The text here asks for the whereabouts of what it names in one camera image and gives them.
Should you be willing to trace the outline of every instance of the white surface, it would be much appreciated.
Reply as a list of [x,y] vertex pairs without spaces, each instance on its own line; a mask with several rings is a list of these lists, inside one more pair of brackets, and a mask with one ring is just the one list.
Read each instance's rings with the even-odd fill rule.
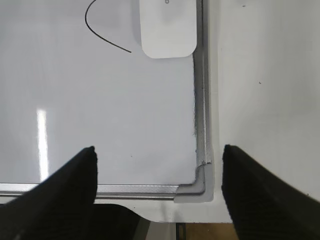
[[154,59],[189,56],[197,46],[197,0],[140,0],[142,49]]
[[176,224],[151,222],[145,240],[177,240]]
[[220,187],[225,144],[239,145],[319,201],[319,5],[317,0],[210,0],[214,200],[98,202],[126,206],[157,222],[229,222]]
[[138,0],[0,1],[0,183],[39,183],[94,145],[100,184],[195,178],[191,56],[154,60]]

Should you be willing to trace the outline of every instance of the black marker line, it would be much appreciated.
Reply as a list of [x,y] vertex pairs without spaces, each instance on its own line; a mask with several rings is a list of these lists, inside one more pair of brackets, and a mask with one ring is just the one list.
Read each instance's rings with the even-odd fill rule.
[[117,47],[117,48],[119,48],[119,49],[122,49],[122,50],[124,50],[124,51],[126,51],[126,52],[128,52],[128,53],[131,53],[131,51],[129,51],[128,49],[125,49],[124,47],[119,46],[119,45],[117,45],[117,44],[115,44],[115,43],[113,43],[113,42],[105,39],[104,37],[100,36],[98,33],[96,33],[96,32],[89,26],[88,20],[87,20],[87,15],[88,15],[88,11],[89,11],[90,7],[92,6],[92,4],[95,3],[95,1],[97,1],[97,0],[93,0],[93,1],[90,3],[90,5],[88,6],[88,8],[86,9],[86,11],[85,11],[84,20],[85,20],[85,24],[86,24],[86,26],[88,27],[88,29],[89,29],[94,35],[96,35],[98,38],[104,40],[104,41],[107,42],[108,44],[111,44],[111,45],[113,45],[113,46],[115,46],[115,47]]

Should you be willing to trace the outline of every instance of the whiteboard eraser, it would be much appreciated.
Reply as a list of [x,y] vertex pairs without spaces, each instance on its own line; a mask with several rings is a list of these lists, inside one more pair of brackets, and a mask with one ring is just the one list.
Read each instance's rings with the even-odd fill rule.
[[153,59],[182,58],[197,46],[197,0],[140,0],[141,45]]

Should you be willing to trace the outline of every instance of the white table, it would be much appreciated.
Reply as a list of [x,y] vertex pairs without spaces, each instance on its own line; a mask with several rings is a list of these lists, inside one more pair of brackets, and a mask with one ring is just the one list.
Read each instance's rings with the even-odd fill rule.
[[156,222],[230,222],[221,192],[225,144],[320,201],[319,9],[317,0],[210,0],[214,200],[97,203]]

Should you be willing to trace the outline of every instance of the gray plastic corner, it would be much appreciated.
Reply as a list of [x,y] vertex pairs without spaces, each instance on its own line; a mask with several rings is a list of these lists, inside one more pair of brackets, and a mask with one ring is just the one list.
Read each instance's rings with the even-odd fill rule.
[[207,203],[214,199],[214,173],[211,163],[201,165],[196,169],[195,182],[180,185],[176,191],[174,202]]

